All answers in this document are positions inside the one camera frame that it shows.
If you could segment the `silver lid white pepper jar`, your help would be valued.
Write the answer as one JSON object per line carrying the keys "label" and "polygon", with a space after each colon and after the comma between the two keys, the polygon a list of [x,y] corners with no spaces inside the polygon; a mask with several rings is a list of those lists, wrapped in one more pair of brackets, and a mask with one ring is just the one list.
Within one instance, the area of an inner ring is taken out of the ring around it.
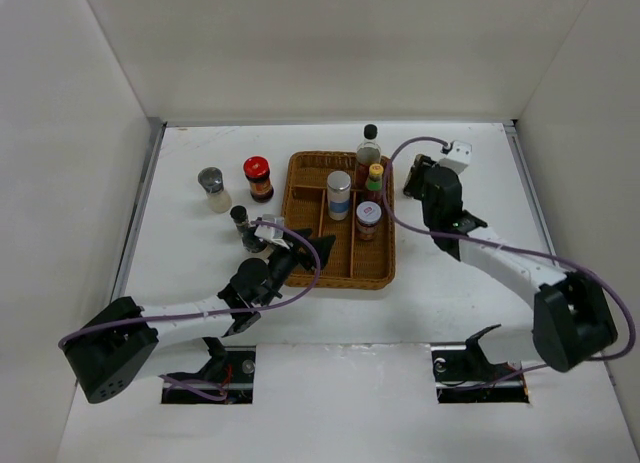
{"label": "silver lid white pepper jar", "polygon": [[329,217],[344,220],[349,213],[351,177],[344,171],[333,171],[327,177],[327,204]]}

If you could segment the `tall dark soy sauce bottle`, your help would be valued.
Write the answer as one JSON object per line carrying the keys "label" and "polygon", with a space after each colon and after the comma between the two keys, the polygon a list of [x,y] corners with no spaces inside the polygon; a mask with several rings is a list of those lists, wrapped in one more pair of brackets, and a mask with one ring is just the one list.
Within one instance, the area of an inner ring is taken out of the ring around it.
{"label": "tall dark soy sauce bottle", "polygon": [[367,124],[363,130],[363,141],[356,149],[355,183],[358,189],[364,187],[369,168],[372,164],[380,162],[381,149],[377,143],[378,127],[375,124]]}

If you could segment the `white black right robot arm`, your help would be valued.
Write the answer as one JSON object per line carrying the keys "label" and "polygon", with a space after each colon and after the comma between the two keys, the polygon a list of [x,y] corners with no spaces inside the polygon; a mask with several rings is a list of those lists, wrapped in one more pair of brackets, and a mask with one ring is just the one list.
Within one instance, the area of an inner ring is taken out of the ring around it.
{"label": "white black right robot arm", "polygon": [[475,267],[521,298],[533,311],[530,335],[516,346],[567,372],[618,339],[599,283],[582,271],[563,271],[505,250],[506,242],[463,208],[462,184],[444,160],[418,155],[403,193],[421,202],[436,246]]}

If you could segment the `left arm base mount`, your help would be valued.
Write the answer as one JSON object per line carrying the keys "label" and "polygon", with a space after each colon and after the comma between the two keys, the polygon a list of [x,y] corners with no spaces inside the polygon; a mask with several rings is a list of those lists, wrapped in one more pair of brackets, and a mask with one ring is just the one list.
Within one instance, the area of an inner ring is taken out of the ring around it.
{"label": "left arm base mount", "polygon": [[161,403],[168,405],[247,405],[253,403],[257,349],[224,346],[217,338],[195,340],[206,348],[195,370],[169,373],[180,385],[165,381]]}

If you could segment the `green label chili sauce bottle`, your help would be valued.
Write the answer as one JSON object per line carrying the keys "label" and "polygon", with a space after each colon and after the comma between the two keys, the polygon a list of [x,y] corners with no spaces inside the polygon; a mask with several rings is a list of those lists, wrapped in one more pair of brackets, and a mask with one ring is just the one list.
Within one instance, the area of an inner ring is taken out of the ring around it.
{"label": "green label chili sauce bottle", "polygon": [[382,204],[384,167],[380,163],[369,166],[368,176],[364,184],[362,200]]}

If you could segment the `white lid red label jar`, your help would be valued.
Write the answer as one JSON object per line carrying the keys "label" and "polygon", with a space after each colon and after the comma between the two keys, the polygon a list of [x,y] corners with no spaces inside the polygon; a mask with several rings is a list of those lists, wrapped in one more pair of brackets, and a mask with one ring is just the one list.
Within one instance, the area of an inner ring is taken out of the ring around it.
{"label": "white lid red label jar", "polygon": [[382,217],[382,209],[378,203],[363,201],[356,208],[356,236],[363,241],[374,238]]}

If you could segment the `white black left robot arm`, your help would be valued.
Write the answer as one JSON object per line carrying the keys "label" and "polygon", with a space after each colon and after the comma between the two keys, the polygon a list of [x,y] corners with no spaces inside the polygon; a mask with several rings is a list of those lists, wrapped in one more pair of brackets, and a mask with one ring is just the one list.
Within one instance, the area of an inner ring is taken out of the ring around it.
{"label": "white black left robot arm", "polygon": [[214,297],[165,306],[120,297],[62,337],[58,347],[87,401],[108,401],[146,376],[161,378],[168,391],[225,401],[233,372],[222,339],[246,331],[263,313],[294,303],[281,293],[286,280],[296,268],[318,278],[336,242],[333,235],[312,237],[308,229],[283,233],[283,245],[266,259],[243,261]]}

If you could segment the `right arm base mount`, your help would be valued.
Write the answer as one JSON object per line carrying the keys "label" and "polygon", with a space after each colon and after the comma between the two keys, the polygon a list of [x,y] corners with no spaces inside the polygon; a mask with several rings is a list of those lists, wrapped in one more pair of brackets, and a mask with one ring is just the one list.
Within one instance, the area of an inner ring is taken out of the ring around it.
{"label": "right arm base mount", "polygon": [[529,403],[528,390],[520,367],[510,363],[490,363],[480,347],[492,325],[463,342],[431,346],[436,398],[440,404]]}

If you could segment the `yellow label sesame oil bottle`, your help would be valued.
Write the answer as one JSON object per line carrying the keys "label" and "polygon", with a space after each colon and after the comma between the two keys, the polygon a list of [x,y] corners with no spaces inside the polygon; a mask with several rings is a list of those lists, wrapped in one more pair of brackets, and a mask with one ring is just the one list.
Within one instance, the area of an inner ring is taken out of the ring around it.
{"label": "yellow label sesame oil bottle", "polygon": [[415,156],[413,164],[404,183],[403,194],[408,198],[419,199],[423,181],[423,163],[426,156],[418,154]]}

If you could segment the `red lid chili sauce jar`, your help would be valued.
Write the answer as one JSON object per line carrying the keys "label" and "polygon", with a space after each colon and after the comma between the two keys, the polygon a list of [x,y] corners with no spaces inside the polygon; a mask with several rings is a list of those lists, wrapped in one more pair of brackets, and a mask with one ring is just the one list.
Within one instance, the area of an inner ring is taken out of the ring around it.
{"label": "red lid chili sauce jar", "polygon": [[274,194],[270,180],[270,166],[262,156],[252,156],[243,164],[243,171],[247,181],[251,197],[259,203],[269,201]]}

